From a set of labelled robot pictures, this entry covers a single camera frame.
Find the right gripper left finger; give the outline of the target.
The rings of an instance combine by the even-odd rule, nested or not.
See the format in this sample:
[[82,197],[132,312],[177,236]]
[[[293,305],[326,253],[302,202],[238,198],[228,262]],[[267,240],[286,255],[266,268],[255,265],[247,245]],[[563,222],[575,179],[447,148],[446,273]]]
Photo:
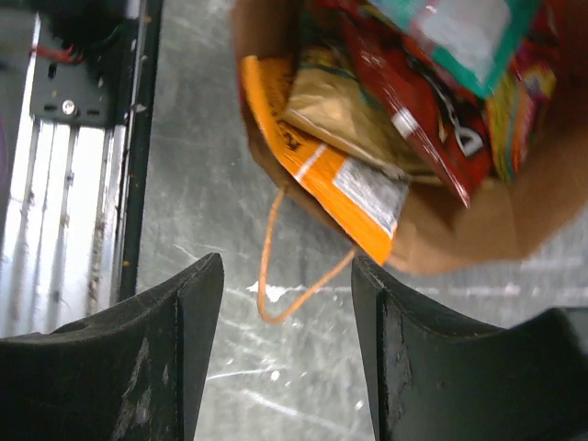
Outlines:
[[207,254],[164,283],[50,334],[1,342],[4,440],[190,440],[220,313]]

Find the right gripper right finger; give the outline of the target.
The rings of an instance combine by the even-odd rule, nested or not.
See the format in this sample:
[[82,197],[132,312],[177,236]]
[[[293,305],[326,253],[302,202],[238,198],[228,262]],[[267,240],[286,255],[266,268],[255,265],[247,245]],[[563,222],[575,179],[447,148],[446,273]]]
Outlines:
[[584,440],[587,310],[512,328],[403,285],[366,257],[351,288],[378,440]]

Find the red paper bag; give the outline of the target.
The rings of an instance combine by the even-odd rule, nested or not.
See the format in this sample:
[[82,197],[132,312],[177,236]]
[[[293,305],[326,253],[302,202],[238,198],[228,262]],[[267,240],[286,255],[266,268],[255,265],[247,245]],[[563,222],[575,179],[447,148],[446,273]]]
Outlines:
[[[471,208],[441,187],[416,185],[401,214],[387,264],[414,276],[474,264],[520,260],[587,210],[587,1],[565,1],[560,25],[563,78],[526,166],[510,187],[491,181]],[[290,55],[298,40],[300,1],[234,1],[236,61]],[[245,104],[243,121],[254,160],[312,216],[338,232],[334,220],[279,164]]]

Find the orange snack bag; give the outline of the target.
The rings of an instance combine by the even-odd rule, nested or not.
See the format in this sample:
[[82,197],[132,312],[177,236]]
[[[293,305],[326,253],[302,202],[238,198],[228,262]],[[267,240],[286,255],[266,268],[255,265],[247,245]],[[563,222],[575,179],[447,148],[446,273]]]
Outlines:
[[241,72],[246,99],[269,151],[363,251],[375,262],[386,263],[408,185],[281,117],[291,84],[289,59],[248,56],[242,60]]

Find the red Doritos bag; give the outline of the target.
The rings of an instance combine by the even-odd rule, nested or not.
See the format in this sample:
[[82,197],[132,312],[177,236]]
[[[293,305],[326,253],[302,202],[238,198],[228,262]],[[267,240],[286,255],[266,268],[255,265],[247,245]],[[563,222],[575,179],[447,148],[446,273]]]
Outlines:
[[359,79],[396,131],[465,206],[492,168],[481,103],[447,85],[433,63],[362,1],[324,1],[337,11]]

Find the tan gold snack bag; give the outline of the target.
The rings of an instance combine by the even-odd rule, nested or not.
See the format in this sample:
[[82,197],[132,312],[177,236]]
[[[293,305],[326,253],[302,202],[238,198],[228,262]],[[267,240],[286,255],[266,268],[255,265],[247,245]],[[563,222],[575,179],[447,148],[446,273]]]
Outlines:
[[312,43],[301,50],[283,119],[391,178],[441,183],[364,93],[341,47]]

